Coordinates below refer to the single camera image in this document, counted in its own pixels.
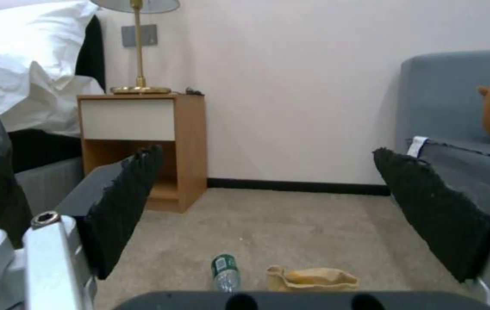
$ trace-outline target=power outlet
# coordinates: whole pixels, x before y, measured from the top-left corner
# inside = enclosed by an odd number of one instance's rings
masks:
[[[156,25],[142,25],[142,45],[157,45],[159,42],[156,37]],[[122,30],[122,45],[124,47],[136,46],[136,26],[123,26]]]

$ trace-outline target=table lamp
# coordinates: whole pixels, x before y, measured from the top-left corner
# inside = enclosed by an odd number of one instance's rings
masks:
[[[140,13],[156,14],[170,12],[180,7],[178,0],[91,0],[103,8],[120,12],[134,13],[136,23],[136,53],[138,63],[138,76],[136,86],[112,87],[114,94],[167,94],[171,92],[166,87],[148,87],[143,74],[142,40]]]

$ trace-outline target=beige carpet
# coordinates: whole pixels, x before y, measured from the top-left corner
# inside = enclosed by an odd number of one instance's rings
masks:
[[[264,290],[265,269],[335,267],[363,290],[462,287],[390,198],[210,189],[186,214],[146,211],[122,258],[99,281],[96,308],[164,290],[211,290],[210,262],[237,259],[244,290]]]

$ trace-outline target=plastic bottle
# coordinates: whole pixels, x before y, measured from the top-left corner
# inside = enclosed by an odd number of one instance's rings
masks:
[[[233,256],[229,254],[216,256],[212,260],[211,269],[217,291],[237,292],[241,289],[241,275]]]

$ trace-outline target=white tag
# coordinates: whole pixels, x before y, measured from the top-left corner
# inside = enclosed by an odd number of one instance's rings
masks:
[[[408,155],[416,158],[419,157],[419,152],[427,139],[427,137],[415,136],[412,145],[410,145],[410,149],[408,149]]]

